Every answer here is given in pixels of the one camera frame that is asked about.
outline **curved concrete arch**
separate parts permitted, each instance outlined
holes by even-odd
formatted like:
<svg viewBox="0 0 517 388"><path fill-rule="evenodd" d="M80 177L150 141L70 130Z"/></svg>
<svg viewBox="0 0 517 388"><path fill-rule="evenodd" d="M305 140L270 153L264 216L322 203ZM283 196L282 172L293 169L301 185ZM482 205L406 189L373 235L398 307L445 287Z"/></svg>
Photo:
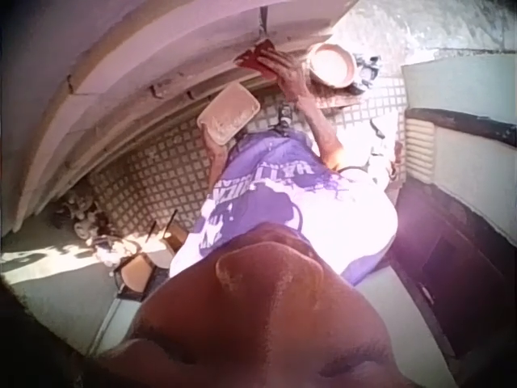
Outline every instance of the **curved concrete arch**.
<svg viewBox="0 0 517 388"><path fill-rule="evenodd" d="M235 55L259 37L257 8L272 5L271 36L277 44L298 49L321 39L319 33L356 0L323 0L325 5L316 6L298 2L309 8L294 1L276 4L278 0L156 0L124 18L76 66L49 105L22 179L13 229L125 142L174 112L170 101L181 107L192 104L186 91L231 70ZM208 48L213 52L199 55ZM223 87L225 79L218 79ZM164 99L151 93L153 84Z"/></svg>

